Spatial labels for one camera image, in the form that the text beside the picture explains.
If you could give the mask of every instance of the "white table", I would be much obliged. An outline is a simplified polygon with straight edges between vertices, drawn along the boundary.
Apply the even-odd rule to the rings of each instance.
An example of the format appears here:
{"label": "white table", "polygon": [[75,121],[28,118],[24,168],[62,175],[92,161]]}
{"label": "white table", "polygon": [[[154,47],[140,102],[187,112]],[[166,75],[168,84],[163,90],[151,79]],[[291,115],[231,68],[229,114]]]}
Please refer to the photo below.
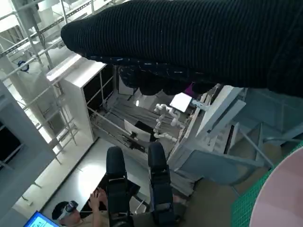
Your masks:
{"label": "white table", "polygon": [[[245,102],[236,100],[242,88],[224,86],[208,111],[196,108],[183,138],[173,148],[168,164],[174,171],[196,150],[223,153],[230,134],[229,121],[243,108]],[[201,102],[208,105],[211,97],[203,94]]]}

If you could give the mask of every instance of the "white wall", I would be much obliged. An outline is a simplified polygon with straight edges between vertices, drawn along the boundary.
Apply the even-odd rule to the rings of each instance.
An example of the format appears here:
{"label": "white wall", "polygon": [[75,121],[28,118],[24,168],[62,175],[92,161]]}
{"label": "white wall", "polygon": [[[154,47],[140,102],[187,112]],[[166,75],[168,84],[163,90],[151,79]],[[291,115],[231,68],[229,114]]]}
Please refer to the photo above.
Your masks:
{"label": "white wall", "polygon": [[23,227],[27,222],[27,218],[11,208],[8,213],[0,219],[0,227]]}

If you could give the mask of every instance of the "black knit fabric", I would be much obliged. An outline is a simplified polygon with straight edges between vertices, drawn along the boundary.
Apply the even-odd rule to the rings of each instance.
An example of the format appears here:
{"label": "black knit fabric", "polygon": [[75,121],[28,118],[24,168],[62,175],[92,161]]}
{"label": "black knit fabric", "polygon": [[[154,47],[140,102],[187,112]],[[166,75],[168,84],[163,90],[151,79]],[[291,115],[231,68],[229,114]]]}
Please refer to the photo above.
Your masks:
{"label": "black knit fabric", "polygon": [[132,0],[61,34],[88,58],[168,63],[203,73],[187,81],[303,96],[302,8],[301,0]]}

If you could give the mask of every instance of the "metal scaffolding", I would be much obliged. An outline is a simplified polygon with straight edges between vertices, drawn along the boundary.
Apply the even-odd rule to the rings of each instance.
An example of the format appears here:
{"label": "metal scaffolding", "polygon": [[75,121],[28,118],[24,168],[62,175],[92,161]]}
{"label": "metal scaffolding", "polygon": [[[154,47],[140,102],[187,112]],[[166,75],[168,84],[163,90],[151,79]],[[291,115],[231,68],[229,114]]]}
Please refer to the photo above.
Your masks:
{"label": "metal scaffolding", "polygon": [[[91,13],[94,14],[96,11],[95,11],[95,8],[94,8],[94,0],[88,0],[82,4],[80,4],[79,6],[77,6],[76,8],[72,9],[71,11],[67,12],[65,11],[65,8],[64,8],[64,4],[63,4],[63,0],[60,0],[60,5],[61,5],[61,9],[62,9],[62,13],[63,13],[63,16],[59,17],[57,20],[55,20],[53,23],[51,23],[50,25],[42,28],[42,29],[39,29],[37,24],[34,25],[34,29],[35,29],[35,32],[34,33],[30,33],[30,31],[26,28],[25,24],[24,24],[24,20],[25,18],[22,17],[21,13],[24,11],[24,10],[27,10],[27,9],[31,9],[32,7],[34,7],[36,4],[42,2],[44,0],[35,0],[31,3],[28,3],[26,5],[23,5],[21,7],[18,7],[17,4],[15,4],[15,1],[13,0],[12,3],[14,5],[14,11],[0,17],[0,20],[3,20],[11,15],[15,15],[17,18],[18,18],[18,21],[19,21],[19,25],[22,29],[22,31],[24,32],[24,34],[26,35],[26,38],[21,40],[20,42],[12,45],[11,47],[9,47],[8,49],[6,50],[3,50],[1,53],[0,53],[0,60],[1,58],[8,58],[8,54],[15,54],[17,52],[19,52],[18,48],[20,48],[21,46],[25,45],[25,44],[30,44],[30,48],[33,52],[33,56],[28,58],[22,65],[18,66],[17,68],[15,68],[14,70],[12,70],[11,72],[7,72],[6,71],[6,75],[5,77],[3,77],[1,80],[2,82],[5,82],[7,79],[11,79],[12,77],[18,77],[18,72],[20,72],[22,69],[24,69],[24,67],[28,66],[29,64],[37,61],[39,63],[39,67],[40,67],[40,70],[42,72],[42,74],[46,77],[46,71],[45,71],[45,68],[44,68],[44,63],[41,59],[41,56],[43,54],[46,55],[46,58],[47,58],[47,62],[48,62],[48,69],[52,69],[54,67],[54,64],[53,64],[53,61],[52,61],[52,58],[51,58],[51,55],[49,54],[49,50],[53,49],[53,48],[56,48],[56,47],[59,47],[59,45],[62,44],[62,39],[60,37],[56,38],[52,44],[50,44],[48,47],[45,45],[45,43],[43,43],[43,37],[44,37],[44,33],[49,31],[51,28],[55,27],[56,25],[60,24],[61,22],[65,22],[65,24],[67,24],[69,21],[67,20],[67,18],[71,17],[72,15],[76,14],[77,12],[83,10],[83,9],[87,9],[86,7],[88,7],[89,5],[91,5]],[[98,10],[102,10],[105,6],[107,6],[109,3],[111,3],[112,0],[106,0],[102,3],[101,7],[98,9]],[[42,45],[42,50],[38,50],[37,47],[36,47],[36,44],[34,43],[34,39],[38,38],[40,44]],[[63,122],[64,122],[64,125],[65,125],[65,128],[68,130],[68,133],[70,134],[71,138],[68,140],[71,141],[73,140],[74,143],[76,144],[76,139],[75,139],[75,134],[77,132],[74,131],[73,132],[73,128],[71,127],[71,124],[72,124],[72,120],[73,119],[69,119],[68,115],[66,114],[66,111],[64,111],[64,106],[62,106],[61,104],[61,101],[60,101],[60,98],[63,94],[59,94],[58,91],[56,90],[58,87],[60,88],[60,80],[62,79],[62,77],[58,77],[56,78],[54,81],[52,82],[49,82],[48,83],[48,87],[45,88],[41,93],[39,93],[38,95],[36,95],[35,97],[32,97],[31,100],[26,100],[25,102],[25,106],[23,106],[23,110],[26,111],[28,108],[32,108],[32,106],[36,105],[37,102],[39,101],[40,98],[43,98],[43,95],[46,94],[47,92],[52,92],[52,94],[54,95],[54,104],[56,106],[56,109],[54,112],[52,112],[52,114],[50,116],[48,116],[47,118],[45,118],[44,120],[40,120],[39,121],[39,125],[37,127],[37,129],[41,129],[42,127],[45,127],[48,122],[56,115],[56,114],[60,114],[60,116],[63,118]],[[51,139],[56,139],[55,137],[57,137],[58,135],[51,135]],[[60,154],[60,152],[63,150],[64,147],[62,147],[59,144],[57,144],[57,146],[59,146],[59,152],[58,154]]]}

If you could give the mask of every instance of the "person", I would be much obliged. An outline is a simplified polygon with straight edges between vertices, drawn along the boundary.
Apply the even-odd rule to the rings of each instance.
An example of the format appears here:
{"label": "person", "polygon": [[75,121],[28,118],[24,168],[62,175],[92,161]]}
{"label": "person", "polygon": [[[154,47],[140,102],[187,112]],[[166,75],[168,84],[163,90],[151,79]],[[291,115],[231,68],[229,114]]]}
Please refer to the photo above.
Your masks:
{"label": "person", "polygon": [[[89,197],[89,206],[92,209],[92,214],[81,219],[80,212],[75,209],[70,215],[61,218],[59,224],[67,227],[108,227],[108,214],[107,211],[99,211],[100,202],[104,203],[107,208],[106,192],[101,188],[97,188]],[[67,201],[58,203],[53,210],[52,219],[59,219],[67,204]]]}

